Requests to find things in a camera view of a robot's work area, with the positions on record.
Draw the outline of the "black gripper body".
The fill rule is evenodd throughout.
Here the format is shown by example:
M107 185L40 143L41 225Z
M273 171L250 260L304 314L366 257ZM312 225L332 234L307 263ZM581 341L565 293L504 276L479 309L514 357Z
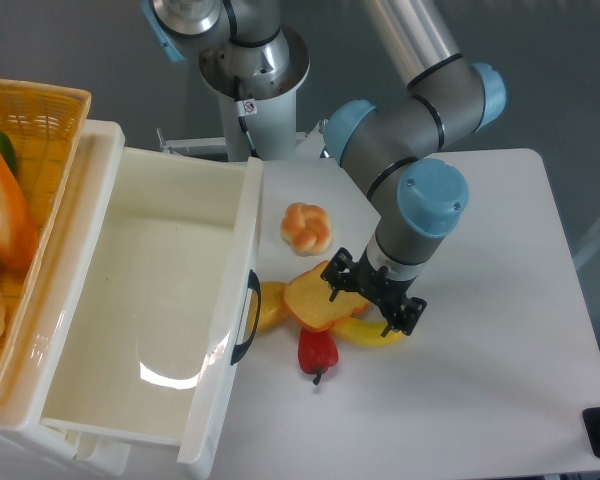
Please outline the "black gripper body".
M349 292L356 292L374 303L382 312L399 313L404 310L406 292L414 282L389 277L386 266L375 269L366 255L359 261L350 261L346 280Z

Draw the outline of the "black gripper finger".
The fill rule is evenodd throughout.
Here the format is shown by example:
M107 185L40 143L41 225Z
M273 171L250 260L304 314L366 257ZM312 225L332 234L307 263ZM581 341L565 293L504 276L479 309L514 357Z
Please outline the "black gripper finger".
M410 336L426 307L427 302L418 297L403 296L399 300L382 301L379 310L387 326L381 336L387 336L390 332Z
M320 274L330 289L329 300L335 301L340 292L355 291L355 261L350 252L341 247L328 261Z

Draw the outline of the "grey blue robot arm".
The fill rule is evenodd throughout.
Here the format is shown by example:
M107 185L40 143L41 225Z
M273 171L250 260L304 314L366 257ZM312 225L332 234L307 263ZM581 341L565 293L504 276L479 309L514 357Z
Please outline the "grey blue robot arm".
M507 95L499 73L464 59L430 1L368 1L365 10L408 92L380 112L347 103L326 122L325 151L379 213L359 259L340 249L323 271L333 294L376 305L388 331L410 334L426 304L407 291L468 201L458 170L434 159L495 120ZM199 70L219 103L229 160L290 159L297 145L296 91L310 66L302 37L276 1L145 1L142 12L166 57L206 45Z

